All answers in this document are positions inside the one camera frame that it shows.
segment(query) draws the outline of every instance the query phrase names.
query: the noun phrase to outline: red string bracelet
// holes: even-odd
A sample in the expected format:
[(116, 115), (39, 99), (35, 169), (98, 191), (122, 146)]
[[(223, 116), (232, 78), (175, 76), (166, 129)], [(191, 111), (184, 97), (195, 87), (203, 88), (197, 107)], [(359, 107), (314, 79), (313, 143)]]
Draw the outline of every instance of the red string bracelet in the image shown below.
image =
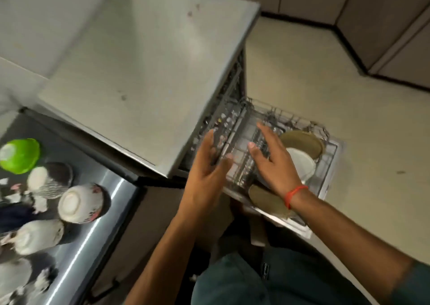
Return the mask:
[(299, 191), (299, 190), (302, 190), (302, 189), (304, 189), (304, 188), (308, 188), (306, 185), (300, 185), (300, 186), (297, 186), (295, 189), (293, 189), (292, 191), (290, 191), (290, 192), (288, 192), (287, 194), (285, 194), (285, 197), (284, 197), (284, 202), (285, 202), (285, 206), (288, 208), (288, 210), (291, 210), (291, 207), (290, 207), (290, 202), (291, 202), (291, 199), (293, 198), (293, 196)]

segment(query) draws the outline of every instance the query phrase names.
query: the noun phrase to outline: hand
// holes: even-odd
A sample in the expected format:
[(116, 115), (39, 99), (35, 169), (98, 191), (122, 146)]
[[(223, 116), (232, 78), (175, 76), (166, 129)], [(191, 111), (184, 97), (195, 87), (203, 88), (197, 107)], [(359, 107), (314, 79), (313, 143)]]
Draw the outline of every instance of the hand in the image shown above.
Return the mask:
[(201, 219), (217, 205), (226, 175), (233, 165), (232, 155), (227, 155), (212, 171), (211, 160), (215, 153), (212, 147), (213, 130), (210, 130), (200, 145), (188, 175), (179, 212)]
[(254, 158), (258, 170), (266, 182), (281, 198), (296, 187), (302, 185), (290, 154), (282, 145), (279, 137), (271, 128), (257, 123), (261, 133), (266, 139), (270, 151), (270, 160), (263, 156), (257, 146), (250, 142), (249, 152)]

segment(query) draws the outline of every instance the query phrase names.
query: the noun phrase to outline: countertop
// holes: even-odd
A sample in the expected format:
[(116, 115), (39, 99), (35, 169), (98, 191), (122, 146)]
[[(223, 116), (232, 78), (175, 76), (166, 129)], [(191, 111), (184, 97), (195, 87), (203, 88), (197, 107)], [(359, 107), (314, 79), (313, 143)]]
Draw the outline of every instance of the countertop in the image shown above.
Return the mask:
[(107, 0), (40, 102), (169, 177), (258, 12), (245, 0)]
[[(109, 201), (102, 211), (104, 215), (84, 225), (66, 224), (59, 245), (29, 256), (34, 275), (49, 265), (53, 265), (58, 273), (49, 289), (29, 304), (80, 303), (132, 212), (137, 188), (26, 114), (18, 115), (0, 139), (0, 144), (19, 138), (34, 138), (40, 142), (42, 156), (39, 164), (59, 161), (71, 165), (75, 174), (73, 185), (94, 182), (107, 192)], [(0, 169), (1, 178), (9, 177), (11, 184), (25, 182), (27, 175), (14, 175)], [(41, 219), (48, 219), (45, 217), (50, 215), (55, 217), (51, 212), (42, 214)]]

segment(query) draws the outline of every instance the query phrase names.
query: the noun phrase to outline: green bowl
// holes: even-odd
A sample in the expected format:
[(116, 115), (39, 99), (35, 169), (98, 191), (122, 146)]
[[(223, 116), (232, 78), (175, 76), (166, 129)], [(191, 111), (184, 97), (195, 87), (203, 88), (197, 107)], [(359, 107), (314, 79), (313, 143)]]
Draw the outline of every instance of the green bowl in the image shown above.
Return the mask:
[(0, 149), (0, 166), (14, 174), (31, 170), (40, 157), (40, 145), (35, 139), (11, 140)]

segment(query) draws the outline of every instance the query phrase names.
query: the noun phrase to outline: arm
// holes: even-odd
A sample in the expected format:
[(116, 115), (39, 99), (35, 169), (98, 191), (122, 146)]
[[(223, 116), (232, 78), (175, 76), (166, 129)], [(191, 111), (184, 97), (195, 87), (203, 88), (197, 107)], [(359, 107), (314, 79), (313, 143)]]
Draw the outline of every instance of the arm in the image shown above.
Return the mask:
[(212, 144), (213, 131), (210, 131), (197, 152), (178, 213), (128, 294), (125, 305), (174, 304), (198, 229), (218, 203), (233, 163), (229, 155), (212, 171)]
[[(271, 158), (266, 159), (252, 143), (250, 153), (261, 175), (283, 198), (300, 186), (301, 181), (278, 136), (262, 124), (258, 127), (268, 143)], [(295, 194), (290, 206), (378, 302), (389, 301), (411, 269), (414, 263), (411, 257), (361, 228), (308, 190)]]

